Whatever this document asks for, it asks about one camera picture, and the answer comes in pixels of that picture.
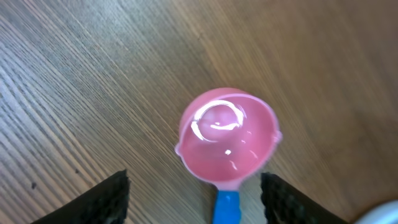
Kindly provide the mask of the white bowl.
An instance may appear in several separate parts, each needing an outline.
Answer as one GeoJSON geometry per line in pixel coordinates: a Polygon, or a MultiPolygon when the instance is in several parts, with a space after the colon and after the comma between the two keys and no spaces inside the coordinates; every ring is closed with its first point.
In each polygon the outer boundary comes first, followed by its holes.
{"type": "Polygon", "coordinates": [[[390,201],[381,204],[368,211],[354,224],[397,224],[398,223],[398,201],[390,201]]]}

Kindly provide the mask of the pink scoop with blue handle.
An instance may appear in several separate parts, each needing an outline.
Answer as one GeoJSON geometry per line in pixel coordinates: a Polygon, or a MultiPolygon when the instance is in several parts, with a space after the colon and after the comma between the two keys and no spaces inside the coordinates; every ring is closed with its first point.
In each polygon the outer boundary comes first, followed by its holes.
{"type": "Polygon", "coordinates": [[[272,108],[245,91],[216,88],[187,106],[175,153],[192,175],[216,187],[212,224],[241,221],[239,187],[270,159],[281,140],[272,108]]]}

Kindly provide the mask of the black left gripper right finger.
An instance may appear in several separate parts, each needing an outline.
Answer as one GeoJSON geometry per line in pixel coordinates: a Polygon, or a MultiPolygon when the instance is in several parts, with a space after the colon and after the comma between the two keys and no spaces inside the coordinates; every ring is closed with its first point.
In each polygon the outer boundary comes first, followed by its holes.
{"type": "Polygon", "coordinates": [[[261,190],[269,224],[347,224],[278,175],[262,173],[261,190]]]}

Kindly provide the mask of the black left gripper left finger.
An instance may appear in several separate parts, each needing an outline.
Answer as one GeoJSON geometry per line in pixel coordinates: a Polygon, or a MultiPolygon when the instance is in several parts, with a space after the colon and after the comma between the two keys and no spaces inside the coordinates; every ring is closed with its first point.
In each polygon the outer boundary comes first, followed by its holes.
{"type": "Polygon", "coordinates": [[[123,224],[127,218],[129,188],[127,171],[118,171],[32,224],[123,224]]]}

